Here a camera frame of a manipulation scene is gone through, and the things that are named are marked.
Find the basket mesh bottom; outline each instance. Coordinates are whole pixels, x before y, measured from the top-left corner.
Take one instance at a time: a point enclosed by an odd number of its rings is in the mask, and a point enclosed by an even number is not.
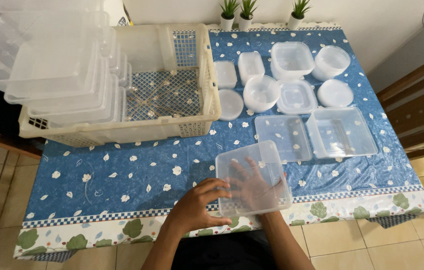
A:
[[[201,95],[197,72],[194,68],[132,74],[132,89],[127,93],[127,120],[198,115]]]

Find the white plastic crate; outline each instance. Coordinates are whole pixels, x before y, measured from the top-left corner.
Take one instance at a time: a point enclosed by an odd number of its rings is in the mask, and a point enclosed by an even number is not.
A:
[[[131,64],[124,122],[49,129],[47,119],[20,114],[20,136],[73,147],[202,136],[221,115],[214,62],[204,24],[115,27]]]

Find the white leaf print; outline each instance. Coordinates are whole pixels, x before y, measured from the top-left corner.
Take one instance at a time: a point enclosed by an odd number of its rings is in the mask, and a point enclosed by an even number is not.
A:
[[[120,198],[120,200],[121,200],[122,202],[126,202],[126,201],[128,201],[130,198],[131,198],[131,197],[129,197],[129,195],[122,195],[122,197]]]
[[[59,178],[59,176],[60,176],[59,171],[54,171],[53,174],[52,174],[52,178],[55,178],[55,179]]]
[[[84,177],[82,177],[82,182],[87,182],[92,178],[90,174],[84,174]]]
[[[179,174],[181,174],[181,173],[182,173],[182,168],[180,168],[180,166],[175,166],[175,167],[172,169],[172,173],[173,173],[174,175],[179,175]]]

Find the stacked plastic containers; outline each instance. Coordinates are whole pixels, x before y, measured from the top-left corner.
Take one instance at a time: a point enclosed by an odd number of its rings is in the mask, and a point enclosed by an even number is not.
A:
[[[103,0],[1,0],[0,90],[50,129],[123,121],[130,72]]]

